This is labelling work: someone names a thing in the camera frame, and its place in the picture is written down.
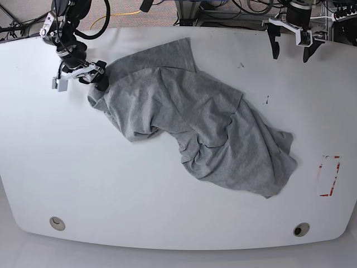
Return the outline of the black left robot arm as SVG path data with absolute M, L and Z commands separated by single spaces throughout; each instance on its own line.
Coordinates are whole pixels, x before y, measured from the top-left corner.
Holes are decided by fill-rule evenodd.
M 280 46 L 276 41 L 281 36 L 281 28 L 289 30 L 295 35 L 297 46 L 304 48 L 303 62 L 306 63 L 316 50 L 325 42 L 315 39 L 313 31 L 309 28 L 312 2 L 311 1 L 286 1 L 286 18 L 269 18 L 266 22 L 267 33 L 272 49 L 272 56 L 278 59 Z

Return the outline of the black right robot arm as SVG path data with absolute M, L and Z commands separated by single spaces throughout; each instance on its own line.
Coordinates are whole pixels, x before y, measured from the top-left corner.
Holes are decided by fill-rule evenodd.
M 47 14 L 40 37 L 43 42 L 56 47 L 56 54 L 61 59 L 58 71 L 52 79 L 52 88 L 60 92 L 67 90 L 70 79 L 78 79 L 82 84 L 94 84 L 94 87 L 104 92 L 109 86 L 105 73 L 106 62 L 88 62 L 86 60 L 87 46 L 77 40 L 95 40 L 100 37 L 109 25 L 110 4 L 104 1 L 105 22 L 100 31 L 87 35 L 77 29 L 80 21 L 87 16 L 91 1 L 52 1 L 51 11 Z

